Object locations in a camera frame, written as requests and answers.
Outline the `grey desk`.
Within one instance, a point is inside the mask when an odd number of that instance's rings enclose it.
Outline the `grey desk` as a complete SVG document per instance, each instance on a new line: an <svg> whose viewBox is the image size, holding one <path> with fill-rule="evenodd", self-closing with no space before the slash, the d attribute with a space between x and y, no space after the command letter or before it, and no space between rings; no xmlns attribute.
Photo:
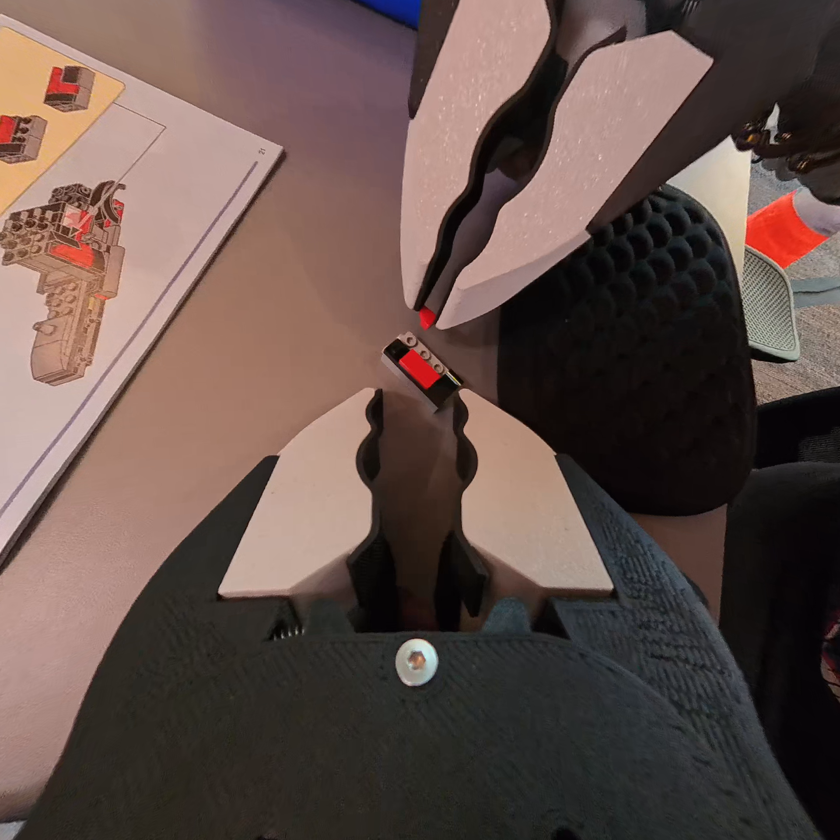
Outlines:
<svg viewBox="0 0 840 840"><path fill-rule="evenodd" d="M383 523L433 617L455 503L451 412L381 361L416 324L399 278L415 36L353 2L2 2L2 12L286 158L22 532L2 571L2 822L25 819L152 574L267 455L385 389Z"/></svg>

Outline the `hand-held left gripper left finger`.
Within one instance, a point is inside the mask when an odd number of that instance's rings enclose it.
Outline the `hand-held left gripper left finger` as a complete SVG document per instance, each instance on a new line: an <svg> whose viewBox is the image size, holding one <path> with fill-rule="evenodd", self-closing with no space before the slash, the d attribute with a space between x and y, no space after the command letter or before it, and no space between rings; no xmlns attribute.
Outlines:
<svg viewBox="0 0 840 840"><path fill-rule="evenodd" d="M374 488L383 430L383 392L368 387L280 451L220 597L279 597L301 620L332 602L358 630L398 628L396 568Z"/></svg>

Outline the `small black red brick assembly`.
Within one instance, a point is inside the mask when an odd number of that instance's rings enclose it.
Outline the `small black red brick assembly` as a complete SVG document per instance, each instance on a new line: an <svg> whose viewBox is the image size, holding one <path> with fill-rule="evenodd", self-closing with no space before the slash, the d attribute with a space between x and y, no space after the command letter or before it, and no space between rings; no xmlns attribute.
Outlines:
<svg viewBox="0 0 840 840"><path fill-rule="evenodd" d="M413 332L397 335L383 348L381 358L434 413L445 408L465 384Z"/></svg>

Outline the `black wrist rest pad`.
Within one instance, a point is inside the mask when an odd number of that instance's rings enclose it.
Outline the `black wrist rest pad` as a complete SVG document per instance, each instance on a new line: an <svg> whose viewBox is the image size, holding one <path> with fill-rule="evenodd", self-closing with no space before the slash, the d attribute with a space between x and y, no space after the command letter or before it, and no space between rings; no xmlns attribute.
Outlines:
<svg viewBox="0 0 840 840"><path fill-rule="evenodd" d="M731 502L757 402L738 273L710 212L662 185L504 303L497 398L627 511Z"/></svg>

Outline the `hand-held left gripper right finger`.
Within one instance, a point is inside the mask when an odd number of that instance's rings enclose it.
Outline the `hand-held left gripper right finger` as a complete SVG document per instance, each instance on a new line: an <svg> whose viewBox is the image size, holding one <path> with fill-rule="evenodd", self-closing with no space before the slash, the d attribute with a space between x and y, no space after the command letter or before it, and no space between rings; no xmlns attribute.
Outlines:
<svg viewBox="0 0 840 840"><path fill-rule="evenodd" d="M531 619L553 597L612 599L614 582L551 447L468 389L452 417L459 485L437 565L438 629L477 627L509 597Z"/></svg>

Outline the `blue plastic bin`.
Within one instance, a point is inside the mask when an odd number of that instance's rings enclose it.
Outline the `blue plastic bin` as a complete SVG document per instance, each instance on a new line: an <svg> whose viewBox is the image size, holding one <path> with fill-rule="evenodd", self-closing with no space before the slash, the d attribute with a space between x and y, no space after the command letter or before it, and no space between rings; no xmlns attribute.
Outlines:
<svg viewBox="0 0 840 840"><path fill-rule="evenodd" d="M422 1L418 0L359 0L354 2L413 30L417 30L423 4Z"/></svg>

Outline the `grey mesh pad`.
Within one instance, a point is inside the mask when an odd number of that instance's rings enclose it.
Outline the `grey mesh pad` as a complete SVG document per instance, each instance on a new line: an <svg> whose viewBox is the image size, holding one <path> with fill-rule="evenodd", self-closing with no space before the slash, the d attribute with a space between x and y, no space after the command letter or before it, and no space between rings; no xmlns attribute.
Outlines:
<svg viewBox="0 0 840 840"><path fill-rule="evenodd" d="M752 357L776 364L798 361L801 345L795 300L784 270L745 245L740 288Z"/></svg>

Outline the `open instruction booklet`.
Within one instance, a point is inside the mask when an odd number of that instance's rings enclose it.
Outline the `open instruction booklet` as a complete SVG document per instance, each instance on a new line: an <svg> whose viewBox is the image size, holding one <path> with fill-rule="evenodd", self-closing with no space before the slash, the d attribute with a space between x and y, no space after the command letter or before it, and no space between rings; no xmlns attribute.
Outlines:
<svg viewBox="0 0 840 840"><path fill-rule="evenodd" d="M2 561L283 148L2 16Z"/></svg>

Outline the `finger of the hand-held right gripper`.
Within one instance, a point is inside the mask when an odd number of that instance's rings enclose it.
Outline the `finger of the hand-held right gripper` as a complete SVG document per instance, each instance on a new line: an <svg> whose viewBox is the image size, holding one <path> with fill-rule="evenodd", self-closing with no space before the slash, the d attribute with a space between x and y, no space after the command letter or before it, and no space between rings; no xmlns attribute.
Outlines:
<svg viewBox="0 0 840 840"><path fill-rule="evenodd" d="M452 279L435 326L452 329L498 309L581 246L711 67L710 56L669 31L603 43L583 57L549 107L537 170Z"/></svg>
<svg viewBox="0 0 840 840"><path fill-rule="evenodd" d="M400 255L406 305L427 308L499 159L546 129L568 65L564 2L421 2L408 95Z"/></svg>

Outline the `orange traffic cone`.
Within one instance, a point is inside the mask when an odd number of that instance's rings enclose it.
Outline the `orange traffic cone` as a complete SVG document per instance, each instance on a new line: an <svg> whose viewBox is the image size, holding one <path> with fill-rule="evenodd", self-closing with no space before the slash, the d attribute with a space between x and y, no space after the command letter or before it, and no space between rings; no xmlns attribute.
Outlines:
<svg viewBox="0 0 840 840"><path fill-rule="evenodd" d="M809 226L795 208L798 192L789 192L752 213L745 245L786 270L824 245L829 234Z"/></svg>

